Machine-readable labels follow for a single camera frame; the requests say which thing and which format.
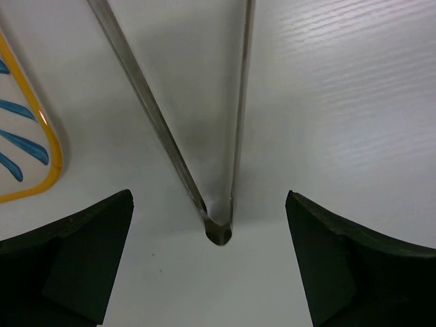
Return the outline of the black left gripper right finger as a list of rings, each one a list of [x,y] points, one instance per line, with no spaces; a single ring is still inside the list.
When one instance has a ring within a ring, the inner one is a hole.
[[[290,191],[285,209],[314,326],[434,326],[435,250]]]

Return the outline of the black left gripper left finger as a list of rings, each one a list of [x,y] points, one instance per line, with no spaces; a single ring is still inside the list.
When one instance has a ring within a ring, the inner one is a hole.
[[[103,324],[133,211],[126,189],[2,240],[1,325]]]

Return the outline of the metal tongs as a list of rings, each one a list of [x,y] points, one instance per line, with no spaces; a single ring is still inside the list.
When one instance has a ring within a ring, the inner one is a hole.
[[[136,94],[136,97],[146,113],[156,136],[168,155],[176,173],[178,174],[191,202],[204,224],[205,235],[217,246],[228,244],[232,237],[234,212],[238,191],[241,150],[243,147],[243,128],[247,99],[247,85],[251,59],[251,40],[255,16],[255,1],[245,1],[245,20],[243,33],[243,47],[240,56],[240,69],[238,81],[237,111],[234,131],[234,150],[232,153],[231,170],[229,171],[230,188],[227,197],[226,209],[217,218],[211,217],[200,190],[189,171],[188,165],[178,147],[172,132],[161,112],[161,109],[146,81],[138,61],[125,37],[125,34],[116,19],[108,1],[89,1],[97,22],[99,23],[114,55],[118,59],[125,75]]]

